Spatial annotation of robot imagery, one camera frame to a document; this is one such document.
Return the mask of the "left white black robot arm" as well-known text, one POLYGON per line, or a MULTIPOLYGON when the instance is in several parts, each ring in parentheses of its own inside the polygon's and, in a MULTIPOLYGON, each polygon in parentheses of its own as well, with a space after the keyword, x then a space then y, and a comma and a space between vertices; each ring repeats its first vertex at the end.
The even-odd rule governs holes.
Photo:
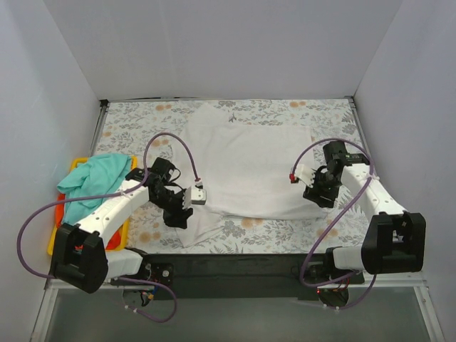
POLYGON ((62 224, 53 243, 51 275, 89 294, 106 280, 120 276, 128 276, 137 285, 146 284, 152 275, 147 253, 129 248, 109 252, 106 248, 122 224, 147 202, 162 210, 167 226, 187 228, 193 207, 204 205, 207 194, 199 180, 173 192, 175 170, 170 161, 161 157, 152 167, 136 167, 99 208, 75 224, 62 224))

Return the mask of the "white t shirt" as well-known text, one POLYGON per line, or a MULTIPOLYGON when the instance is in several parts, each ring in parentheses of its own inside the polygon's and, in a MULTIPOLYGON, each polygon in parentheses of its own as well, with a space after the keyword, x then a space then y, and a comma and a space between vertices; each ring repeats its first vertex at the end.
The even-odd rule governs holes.
POLYGON ((187 228, 176 231, 183 246, 217 234, 225 217, 322 217, 323 210, 303 198, 303 186, 289 180, 296 158, 311 143, 307 125, 234 123, 229 113, 202 105, 171 144, 180 184, 193 185, 199 175, 207 192, 206 203, 195 206, 187 228))

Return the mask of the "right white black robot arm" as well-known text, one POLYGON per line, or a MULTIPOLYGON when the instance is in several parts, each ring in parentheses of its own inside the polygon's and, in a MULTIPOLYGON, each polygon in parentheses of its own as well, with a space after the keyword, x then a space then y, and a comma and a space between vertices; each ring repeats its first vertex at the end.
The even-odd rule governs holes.
POLYGON ((296 163, 291 176, 305 184, 304 199, 320 208, 332 208, 340 187, 346 187, 353 199, 337 219, 358 204, 368 220, 368 228, 358 246, 329 247, 318 256, 312 248, 301 267, 300 280, 312 276, 330 284, 363 271, 371 275, 421 271, 424 216, 407 211, 392 198, 374 175, 373 161, 364 149, 350 153, 346 149, 349 142, 344 139, 327 138, 322 143, 325 165, 312 170, 296 163))

